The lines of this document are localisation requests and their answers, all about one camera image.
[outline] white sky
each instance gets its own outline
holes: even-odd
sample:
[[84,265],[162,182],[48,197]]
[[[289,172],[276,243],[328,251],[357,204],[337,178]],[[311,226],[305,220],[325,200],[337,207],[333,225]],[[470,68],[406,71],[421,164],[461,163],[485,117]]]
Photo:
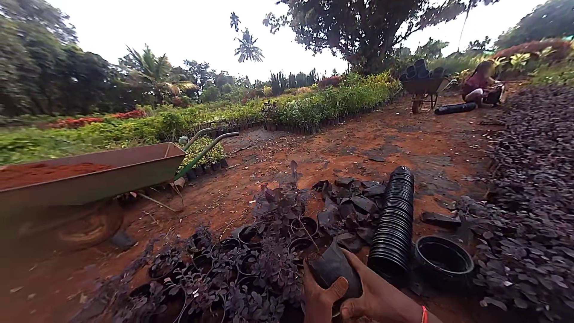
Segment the white sky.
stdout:
[[[283,70],[295,74],[313,67],[320,74],[333,68],[342,72],[347,63],[333,57],[330,51],[312,55],[294,41],[295,33],[282,28],[275,35],[263,26],[265,14],[277,16],[286,12],[286,5],[275,0],[47,0],[70,16],[76,26],[80,46],[101,55],[110,63],[126,53],[126,46],[141,49],[147,43],[156,55],[167,53],[172,65],[183,65],[184,59],[206,61],[212,68],[231,75],[247,75],[251,81],[268,80],[270,71]],[[545,0],[500,0],[490,6],[479,6],[470,12],[461,41],[461,49],[469,41],[483,40],[486,35],[496,39],[514,26],[523,16]],[[230,28],[229,16],[234,11],[241,20],[240,28],[259,40],[262,63],[238,63],[234,56],[240,37]],[[443,50],[449,55],[457,50],[464,16],[446,24],[413,33],[404,46],[415,50],[429,37],[450,42]]]

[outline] palm tree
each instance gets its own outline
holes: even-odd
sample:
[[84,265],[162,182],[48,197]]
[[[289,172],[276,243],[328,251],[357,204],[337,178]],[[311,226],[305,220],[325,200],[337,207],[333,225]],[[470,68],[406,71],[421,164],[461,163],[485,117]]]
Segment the palm tree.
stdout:
[[235,28],[235,32],[239,32],[239,23],[241,22],[239,17],[234,12],[232,12],[229,19],[231,20],[230,27]]
[[257,39],[253,39],[253,35],[249,33],[249,29],[245,29],[243,37],[239,40],[239,48],[235,50],[235,55],[239,55],[239,62],[243,63],[245,60],[263,61],[265,58],[261,53],[261,49],[255,46]]
[[143,54],[138,53],[135,49],[127,48],[128,55],[126,64],[130,70],[129,81],[132,85],[147,83],[152,86],[159,103],[163,101],[162,92],[168,92],[178,95],[181,91],[199,90],[199,86],[191,81],[179,80],[180,76],[172,74],[172,65],[168,57],[163,54],[157,57],[146,44]]

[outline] human hand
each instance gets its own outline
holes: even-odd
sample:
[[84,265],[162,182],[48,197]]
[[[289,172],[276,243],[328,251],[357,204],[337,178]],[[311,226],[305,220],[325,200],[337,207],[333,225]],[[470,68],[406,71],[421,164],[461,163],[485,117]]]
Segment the human hand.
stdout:
[[420,322],[422,307],[370,270],[353,253],[343,249],[349,263],[360,276],[363,295],[341,305],[343,319],[366,316],[378,322]]
[[339,277],[329,289],[322,289],[315,281],[307,262],[303,262],[303,266],[305,323],[329,323],[333,315],[333,304],[343,297],[349,288],[349,282],[345,277]]

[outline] soil in wheelbarrow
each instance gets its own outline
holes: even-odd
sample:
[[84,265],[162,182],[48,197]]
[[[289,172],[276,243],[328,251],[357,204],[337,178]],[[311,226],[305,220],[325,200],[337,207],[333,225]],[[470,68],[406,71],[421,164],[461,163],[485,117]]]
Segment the soil in wheelbarrow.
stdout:
[[109,170],[110,165],[81,163],[51,166],[42,163],[0,168],[0,190]]

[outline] red dirt path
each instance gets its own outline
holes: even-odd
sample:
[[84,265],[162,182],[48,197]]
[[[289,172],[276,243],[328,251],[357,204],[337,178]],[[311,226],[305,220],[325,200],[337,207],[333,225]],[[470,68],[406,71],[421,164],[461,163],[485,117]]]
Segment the red dirt path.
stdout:
[[[457,103],[458,98],[458,95],[441,97],[439,105]],[[488,134],[499,126],[481,125],[480,121],[495,112],[413,115],[410,100],[402,98],[382,111],[332,126],[313,136],[258,129],[226,139],[223,144],[230,167],[188,183],[183,189],[184,206],[175,193],[152,192],[153,198],[180,211],[181,219],[148,201],[137,201],[126,209],[123,227],[138,241],[131,250],[120,253],[102,244],[68,255],[53,255],[46,260],[26,259],[27,265],[8,268],[0,284],[4,320],[67,321],[81,308],[85,296],[93,292],[94,280],[121,272],[141,253],[150,237],[166,234],[162,241],[177,234],[187,237],[198,224],[209,225],[218,237],[228,235],[234,228],[252,221],[249,201],[261,183],[275,186],[289,180],[291,160],[298,162],[297,170],[302,174],[299,188],[311,188],[320,179],[333,181],[338,176],[386,180],[396,166],[406,165],[413,170],[417,181],[413,241],[422,235],[449,234],[423,224],[420,214],[423,211],[448,214],[446,206],[455,197],[484,196],[486,189],[472,178],[488,167],[485,157]],[[385,161],[373,161],[370,157],[382,157]],[[316,217],[323,206],[320,197],[311,198],[308,215]],[[468,245],[464,237],[460,239]],[[133,285],[145,279],[144,268]],[[504,313],[480,309],[477,300],[465,297],[440,293],[413,297],[427,305],[444,323],[509,320]]]

